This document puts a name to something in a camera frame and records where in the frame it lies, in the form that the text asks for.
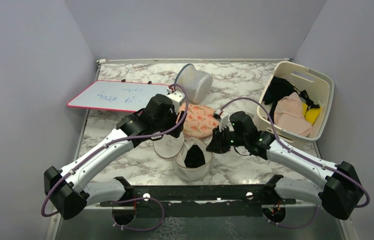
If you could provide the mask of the black bra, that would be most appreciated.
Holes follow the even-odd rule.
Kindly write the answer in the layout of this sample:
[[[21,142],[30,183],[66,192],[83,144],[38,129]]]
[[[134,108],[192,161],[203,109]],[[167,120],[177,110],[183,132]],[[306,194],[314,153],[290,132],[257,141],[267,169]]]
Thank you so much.
[[[189,148],[184,163],[185,166],[190,169],[196,169],[206,164],[203,151],[198,145],[195,144]]]

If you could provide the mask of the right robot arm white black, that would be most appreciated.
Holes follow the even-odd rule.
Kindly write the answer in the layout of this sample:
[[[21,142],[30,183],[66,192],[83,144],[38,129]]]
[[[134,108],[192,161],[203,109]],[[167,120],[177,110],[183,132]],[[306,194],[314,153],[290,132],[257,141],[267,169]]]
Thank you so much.
[[[306,181],[283,175],[273,176],[261,196],[274,204],[284,199],[302,200],[316,205],[340,220],[347,220],[364,195],[353,165],[335,164],[309,155],[278,139],[269,131],[258,130],[243,111],[228,118],[233,129],[220,124],[212,130],[206,150],[224,154],[234,147],[244,147],[250,155],[276,162],[303,175]]]

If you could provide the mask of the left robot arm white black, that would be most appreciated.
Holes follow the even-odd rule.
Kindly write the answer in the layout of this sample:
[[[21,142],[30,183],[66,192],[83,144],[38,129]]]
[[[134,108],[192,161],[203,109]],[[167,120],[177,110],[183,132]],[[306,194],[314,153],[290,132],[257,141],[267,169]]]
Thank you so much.
[[[179,107],[187,103],[187,95],[179,91],[156,94],[146,107],[124,116],[110,134],[85,155],[60,169],[49,167],[43,174],[46,198],[41,215],[60,214],[68,220],[87,205],[111,197],[122,206],[130,203],[132,192],[120,180],[105,184],[92,184],[91,180],[115,159],[144,141],[163,135],[178,137],[187,116],[187,112],[179,111]]]

